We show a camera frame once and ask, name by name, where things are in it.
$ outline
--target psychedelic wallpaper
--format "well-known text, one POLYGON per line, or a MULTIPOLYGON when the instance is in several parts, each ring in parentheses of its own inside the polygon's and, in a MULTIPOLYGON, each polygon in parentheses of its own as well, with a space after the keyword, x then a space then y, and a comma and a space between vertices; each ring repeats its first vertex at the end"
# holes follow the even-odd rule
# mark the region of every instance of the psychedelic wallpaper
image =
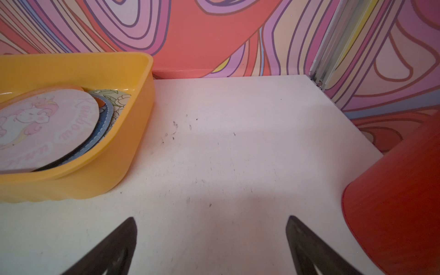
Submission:
POLYGON ((439 0, 379 0, 327 86, 383 153, 440 109, 439 14, 439 0))
MULTIPOLYGON (((382 152, 440 108, 438 0, 374 0, 325 93, 382 152)), ((156 78, 308 74, 339 0, 1 0, 0 54, 142 51, 156 78)))

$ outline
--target white surface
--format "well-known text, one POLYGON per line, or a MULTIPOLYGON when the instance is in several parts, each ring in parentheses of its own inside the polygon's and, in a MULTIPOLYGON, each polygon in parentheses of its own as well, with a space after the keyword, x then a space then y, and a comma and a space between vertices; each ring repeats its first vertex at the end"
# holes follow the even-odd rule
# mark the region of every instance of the white surface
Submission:
POLYGON ((0 274, 59 274, 129 216, 131 275, 295 274, 289 215, 381 274, 347 228, 341 194, 382 154, 306 76, 155 86, 138 154, 113 190, 0 204, 0 274))

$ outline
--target unicorn illustration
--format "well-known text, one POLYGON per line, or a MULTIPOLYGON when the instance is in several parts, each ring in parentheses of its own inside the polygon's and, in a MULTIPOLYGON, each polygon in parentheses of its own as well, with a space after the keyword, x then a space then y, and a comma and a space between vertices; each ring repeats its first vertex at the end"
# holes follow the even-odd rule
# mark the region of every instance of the unicorn illustration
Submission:
POLYGON ((40 131, 58 109, 52 99, 36 97, 29 101, 30 108, 0 117, 0 150, 16 145, 40 131))

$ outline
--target blue fabric coaster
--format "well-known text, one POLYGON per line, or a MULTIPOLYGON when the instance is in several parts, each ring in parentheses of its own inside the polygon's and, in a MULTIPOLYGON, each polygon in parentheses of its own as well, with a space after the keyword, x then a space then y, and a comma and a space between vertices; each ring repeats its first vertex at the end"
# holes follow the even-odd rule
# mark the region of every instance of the blue fabric coaster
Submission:
POLYGON ((41 167, 35 171, 43 171, 47 169, 51 169, 63 164, 66 164, 82 155, 87 153, 90 149, 93 148, 97 144, 97 142, 104 136, 104 134, 107 131, 107 128, 109 128, 111 119, 113 117, 113 105, 111 101, 109 101, 107 98, 101 96, 101 95, 91 95, 93 96, 96 101, 98 102, 99 107, 99 118, 98 122, 96 123, 95 129, 93 129, 93 132, 91 135, 84 141, 80 146, 75 148, 72 152, 68 153, 64 157, 62 157, 59 160, 56 160, 44 167, 41 167))

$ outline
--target yellow bin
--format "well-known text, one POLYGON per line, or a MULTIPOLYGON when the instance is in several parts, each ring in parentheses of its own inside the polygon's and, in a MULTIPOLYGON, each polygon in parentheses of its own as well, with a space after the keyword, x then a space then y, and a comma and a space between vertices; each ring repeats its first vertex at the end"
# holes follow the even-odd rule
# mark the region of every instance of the yellow bin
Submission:
POLYGON ((55 84, 131 95, 107 136, 81 157, 40 172, 0 175, 0 201, 84 199, 103 194, 126 174, 154 101, 153 58, 137 52, 0 56, 0 103, 55 84))

